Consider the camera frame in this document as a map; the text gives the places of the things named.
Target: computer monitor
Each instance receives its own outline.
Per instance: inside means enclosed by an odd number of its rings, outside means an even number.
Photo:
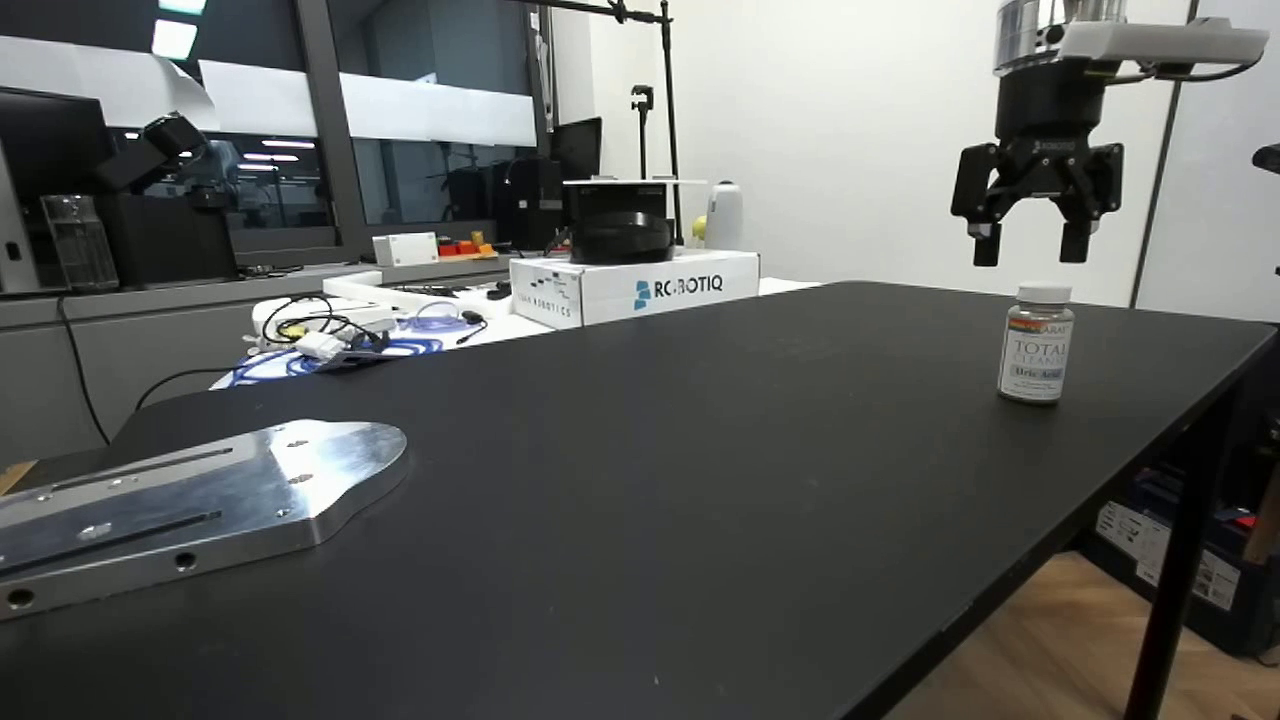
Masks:
[[[41,274],[55,268],[41,195],[97,193],[97,163],[112,157],[104,109],[81,97],[0,86],[0,143],[34,235]]]
[[[600,174],[600,143],[605,143],[605,119],[581,119],[581,125],[562,125],[552,140],[552,157],[562,163],[563,181],[591,181]]]

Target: wall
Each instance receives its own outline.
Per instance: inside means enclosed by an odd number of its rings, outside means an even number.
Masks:
[[[683,174],[743,185],[750,235],[771,274],[976,293],[1011,293],[1035,274],[1068,279],[1098,305],[1130,305],[1174,97],[1165,85],[1110,97],[1093,140],[1130,143],[1130,181],[1125,210],[1106,218],[1093,262],[1059,268],[1058,208],[1024,202],[1008,217],[1004,262],[971,268],[971,239],[950,208],[959,149],[994,140],[997,125],[997,6],[999,0],[676,0]],[[1190,0],[1132,0],[1130,14],[1184,18]],[[657,34],[647,52],[615,33],[611,18],[558,33],[567,115],[623,115],[615,93],[632,74],[657,74]],[[632,167],[623,130],[607,130],[605,152],[605,167]]]
[[[1280,5],[1206,0],[1206,14],[1268,27],[1274,52],[1229,85],[1184,93],[1141,308],[1280,318],[1280,174],[1251,152],[1280,143]]]

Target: table leg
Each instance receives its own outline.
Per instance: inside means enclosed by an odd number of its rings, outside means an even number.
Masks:
[[[1154,618],[1148,618],[1143,651],[1132,675],[1125,720],[1160,714],[1177,640],[1184,630],[1184,616],[1190,616],[1197,570],[1200,570],[1206,530],[1229,473],[1229,418],[1224,411],[1209,411],[1206,418],[1213,423],[1209,427],[1213,442],[1206,451],[1209,463],[1197,463],[1197,473],[1190,473],[1190,485],[1177,504],[1165,570],[1154,599]]]

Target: metal plate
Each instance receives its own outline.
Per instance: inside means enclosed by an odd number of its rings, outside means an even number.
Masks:
[[[0,499],[0,618],[324,543],[389,493],[391,423],[295,418]]]

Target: small bottle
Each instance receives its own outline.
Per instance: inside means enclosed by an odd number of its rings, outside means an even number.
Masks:
[[[1058,404],[1068,384],[1073,355],[1073,289],[1024,283],[1004,316],[999,394],[1024,404]]]

